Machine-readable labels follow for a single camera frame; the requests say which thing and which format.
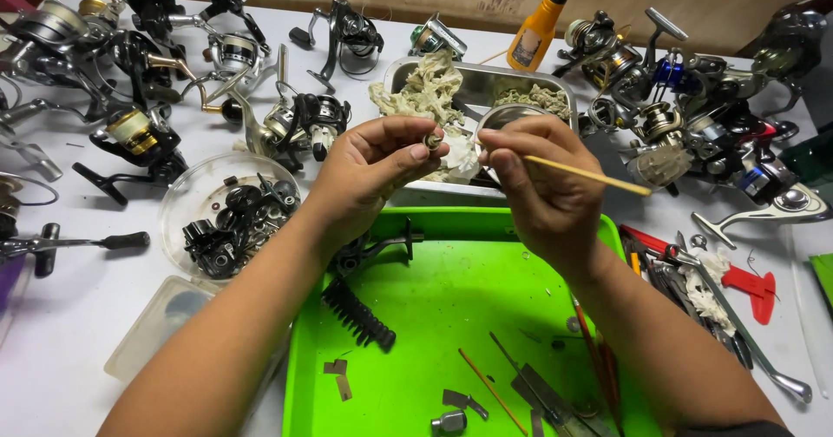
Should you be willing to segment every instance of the forearm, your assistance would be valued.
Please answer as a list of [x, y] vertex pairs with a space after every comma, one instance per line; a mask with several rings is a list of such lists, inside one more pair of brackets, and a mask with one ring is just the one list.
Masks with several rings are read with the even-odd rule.
[[121, 395], [100, 436], [235, 433], [271, 354], [331, 255], [306, 217], [299, 210], [162, 346]]
[[673, 429], [768, 420], [783, 425], [751, 374], [601, 241], [567, 283]]

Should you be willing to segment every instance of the white tabletop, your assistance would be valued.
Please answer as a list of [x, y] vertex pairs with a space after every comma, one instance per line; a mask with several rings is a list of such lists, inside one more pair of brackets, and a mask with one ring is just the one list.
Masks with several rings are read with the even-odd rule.
[[[77, 6], [80, 0], [63, 1]], [[206, 5], [196, 1], [183, 1], [182, 4], [188, 13], [198, 13]], [[288, 80], [293, 87], [301, 92], [324, 93], [323, 86], [306, 70], [320, 70], [327, 58], [326, 47], [319, 43], [314, 50], [306, 51], [292, 44], [287, 35], [293, 27], [306, 28], [310, 14], [258, 7], [246, 10], [255, 17], [273, 48], [278, 43], [286, 43], [289, 48]], [[128, 9], [121, 15], [123, 27], [131, 28], [130, 14]], [[220, 32], [243, 28], [240, 19], [227, 14], [217, 17], [212, 24]], [[367, 81], [350, 79], [340, 70], [336, 70], [331, 81], [337, 88], [335, 95], [352, 105], [351, 126], [378, 115], [377, 107], [367, 98], [367, 85], [370, 81], [382, 80], [388, 65], [406, 56], [410, 47], [409, 35], [414, 25], [384, 21], [377, 21], [376, 25], [385, 39], [385, 48], [376, 69], [367, 75]], [[316, 32], [324, 38], [325, 27], [318, 27]], [[511, 35], [504, 33], [463, 29], [455, 29], [455, 33], [468, 44], [465, 57], [468, 62], [479, 62], [503, 50], [512, 40]], [[200, 52], [207, 45], [203, 31], [178, 30], [173, 37], [186, 45], [190, 66], [197, 76], [212, 68], [200, 58]], [[553, 42], [539, 71], [550, 72], [562, 63], [555, 54], [558, 48], [566, 48], [563, 41]], [[731, 61], [739, 68], [750, 64], [745, 59]], [[506, 66], [502, 56], [489, 64]], [[574, 88], [581, 112], [596, 91], [576, 73], [566, 79]], [[119, 87], [128, 91], [129, 82], [124, 80]], [[184, 82], [177, 82], [175, 87], [181, 89]], [[76, 102], [81, 107], [86, 94], [69, 89], [24, 88], [24, 100], [38, 97], [59, 103]], [[783, 103], [786, 98], [784, 88], [771, 85], [751, 101], [753, 111], [773, 108], [775, 102]], [[266, 81], [252, 99], [257, 119], [262, 119], [275, 101], [272, 82]], [[241, 128], [225, 124], [218, 115], [199, 112], [197, 94], [190, 93], [186, 103], [173, 107], [169, 123], [182, 136], [179, 148], [190, 165], [228, 152], [236, 139], [243, 139]], [[816, 133], [802, 101], [780, 118], [791, 119], [802, 126], [799, 137], [792, 139], [793, 144]], [[90, 132], [90, 128], [63, 113], [44, 113], [18, 129], [22, 141], [40, 144], [65, 173], [52, 184], [61, 194], [60, 201], [43, 208], [23, 208], [18, 228], [22, 233], [37, 233], [45, 223], [57, 222], [61, 225], [62, 238], [82, 239], [146, 230], [151, 233], [153, 242], [143, 253], [108, 253], [94, 248], [60, 250], [55, 272], [45, 279], [32, 279], [22, 308], [0, 348], [0, 384], [3, 385], [0, 387], [0, 422], [3, 423], [0, 433], [5, 435], [71, 437], [95, 434], [124, 386], [104, 373], [104, 363], [161, 282], [170, 274], [182, 274], [161, 251], [157, 211], [163, 191], [121, 184], [120, 189], [130, 199], [128, 207], [121, 208], [70, 168], [73, 163], [81, 162], [101, 174], [143, 172], [95, 148], [88, 140]], [[599, 133], [586, 143], [598, 156], [607, 174], [627, 177], [615, 149], [632, 138], [629, 132], [618, 133], [613, 139]], [[306, 167], [297, 179], [302, 193], [306, 194], [318, 172], [318, 164], [311, 158], [304, 164]], [[5, 149], [0, 150], [0, 168], [40, 178], [19, 156]], [[736, 190], [722, 189], [709, 195], [703, 185], [688, 178], [682, 178], [678, 186], [682, 192], [678, 198], [660, 192], [640, 199], [614, 190], [605, 202], [604, 212], [616, 223], [626, 223], [672, 241], [677, 230], [682, 230], [686, 238], [703, 233], [691, 220], [692, 211], [716, 221], [738, 210], [752, 208], [746, 197]], [[391, 202], [401, 206], [505, 204], [495, 199], [407, 190], [395, 195]], [[833, 424], [833, 403], [820, 396], [810, 366], [794, 295], [793, 265], [807, 314], [806, 327], [814, 329], [817, 338], [814, 347], [820, 349], [819, 357], [823, 358], [819, 366], [829, 373], [833, 369], [833, 324], [804, 262], [808, 254], [833, 251], [833, 221], [781, 229], [768, 223], [739, 223], [728, 232], [739, 247], [731, 252], [731, 261], [746, 269], [746, 257], [754, 248], [755, 269], [775, 274], [779, 300], [776, 300], [770, 324], [763, 326], [752, 317], [746, 294], [728, 289], [726, 296], [769, 360], [783, 374], [810, 384], [814, 400], [809, 405], [797, 404], [777, 388], [759, 366], [752, 373], [795, 435], [828, 435]], [[792, 234], [796, 235], [795, 254], [788, 251]], [[707, 237], [710, 250], [713, 250], [719, 242], [708, 234]], [[709, 367], [704, 365], [703, 374], [708, 373]], [[285, 370], [270, 386], [246, 434], [280, 434], [284, 379]]]

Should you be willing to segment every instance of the yellow bottle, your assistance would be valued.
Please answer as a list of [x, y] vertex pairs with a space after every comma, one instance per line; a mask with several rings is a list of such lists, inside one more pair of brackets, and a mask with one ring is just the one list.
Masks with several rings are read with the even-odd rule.
[[567, 0], [542, 0], [535, 12], [528, 16], [512, 46], [506, 52], [506, 62], [513, 69], [535, 71], [556, 36], [556, 21]]

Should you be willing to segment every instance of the left hand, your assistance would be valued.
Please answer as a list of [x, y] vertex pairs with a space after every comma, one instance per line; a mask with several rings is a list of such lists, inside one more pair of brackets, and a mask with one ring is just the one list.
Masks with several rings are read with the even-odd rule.
[[422, 144], [434, 132], [443, 135], [431, 119], [390, 116], [362, 123], [336, 139], [298, 209], [321, 224], [327, 251], [365, 233], [394, 191], [440, 166], [448, 144], [432, 153]]

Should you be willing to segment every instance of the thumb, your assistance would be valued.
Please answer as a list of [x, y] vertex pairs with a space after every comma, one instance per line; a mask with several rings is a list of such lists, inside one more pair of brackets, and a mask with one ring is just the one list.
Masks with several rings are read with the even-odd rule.
[[396, 184], [428, 160], [428, 148], [425, 144], [412, 144], [375, 163], [376, 184], [380, 186]]
[[509, 149], [496, 149], [492, 151], [490, 164], [501, 180], [501, 188], [509, 206], [529, 215], [539, 213], [541, 197], [526, 173], [521, 158]]

